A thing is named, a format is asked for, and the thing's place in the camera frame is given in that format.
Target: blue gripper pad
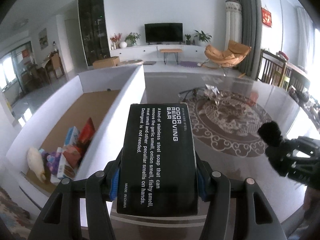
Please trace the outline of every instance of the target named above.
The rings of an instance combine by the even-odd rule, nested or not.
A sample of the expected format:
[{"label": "blue gripper pad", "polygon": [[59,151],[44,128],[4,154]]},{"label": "blue gripper pad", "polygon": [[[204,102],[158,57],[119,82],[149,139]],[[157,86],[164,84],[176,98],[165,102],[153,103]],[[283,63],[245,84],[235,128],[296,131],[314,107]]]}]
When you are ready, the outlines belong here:
[{"label": "blue gripper pad", "polygon": [[197,168],[197,177],[198,177],[198,194],[199,197],[203,200],[206,201],[206,192],[205,192],[205,182],[204,178],[202,177],[200,170]]},{"label": "blue gripper pad", "polygon": [[119,171],[120,169],[116,171],[113,178],[111,179],[111,190],[109,193],[110,200],[115,200],[118,194]]}]

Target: white stuffed toy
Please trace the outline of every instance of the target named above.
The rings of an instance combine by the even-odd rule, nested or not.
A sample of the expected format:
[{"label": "white stuffed toy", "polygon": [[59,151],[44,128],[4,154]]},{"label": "white stuffed toy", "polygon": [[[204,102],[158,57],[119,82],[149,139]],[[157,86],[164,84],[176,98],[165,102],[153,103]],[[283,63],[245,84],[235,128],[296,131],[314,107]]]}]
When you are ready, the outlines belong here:
[{"label": "white stuffed toy", "polygon": [[29,168],[36,174],[37,178],[45,183],[45,174],[44,174],[44,163],[42,160],[41,153],[36,149],[31,147],[28,150],[27,160]]}]

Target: gray curtain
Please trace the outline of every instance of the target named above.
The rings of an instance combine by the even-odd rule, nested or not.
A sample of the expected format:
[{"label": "gray curtain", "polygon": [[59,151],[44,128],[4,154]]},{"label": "gray curtain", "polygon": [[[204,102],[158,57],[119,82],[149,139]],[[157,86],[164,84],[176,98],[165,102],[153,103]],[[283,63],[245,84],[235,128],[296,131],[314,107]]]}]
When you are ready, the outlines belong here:
[{"label": "gray curtain", "polygon": [[261,0],[237,0],[242,5],[242,44],[251,47],[249,55],[238,65],[238,70],[257,79],[261,47]]}]

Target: cardboard box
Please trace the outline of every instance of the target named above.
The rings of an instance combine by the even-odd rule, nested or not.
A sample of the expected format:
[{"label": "cardboard box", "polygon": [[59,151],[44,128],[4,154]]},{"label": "cardboard box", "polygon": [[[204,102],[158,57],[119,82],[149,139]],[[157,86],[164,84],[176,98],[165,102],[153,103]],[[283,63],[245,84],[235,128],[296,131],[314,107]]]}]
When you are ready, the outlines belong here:
[{"label": "cardboard box", "polygon": [[[130,105],[140,103],[144,92],[142,66],[80,73],[57,90],[26,122],[7,152],[8,172],[28,197],[43,207],[50,190],[41,185],[34,186],[32,180],[26,178],[28,149],[42,147],[46,151],[55,151],[63,146],[70,127],[81,130],[91,117],[96,133],[75,177],[75,180],[86,179],[116,159],[123,146]],[[87,226],[85,205],[81,205],[80,212],[81,225]]]},{"label": "cardboard box", "polygon": [[114,67],[120,63],[119,57],[111,57],[101,60],[96,60],[92,65],[94,69],[105,68],[105,67]]}]

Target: carpet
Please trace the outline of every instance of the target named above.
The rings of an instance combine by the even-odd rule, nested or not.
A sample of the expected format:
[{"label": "carpet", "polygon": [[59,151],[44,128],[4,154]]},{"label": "carpet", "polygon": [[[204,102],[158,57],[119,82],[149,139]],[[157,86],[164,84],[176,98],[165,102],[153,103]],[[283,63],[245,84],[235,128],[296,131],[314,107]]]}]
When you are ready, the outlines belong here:
[{"label": "carpet", "polygon": [[216,151],[238,157],[257,157],[266,145],[258,128],[272,119],[257,103],[243,95],[220,91],[219,104],[203,96],[186,101],[195,137]]},{"label": "carpet", "polygon": [[201,67],[198,66],[199,62],[194,62],[194,61],[180,61],[179,65],[182,67]]}]

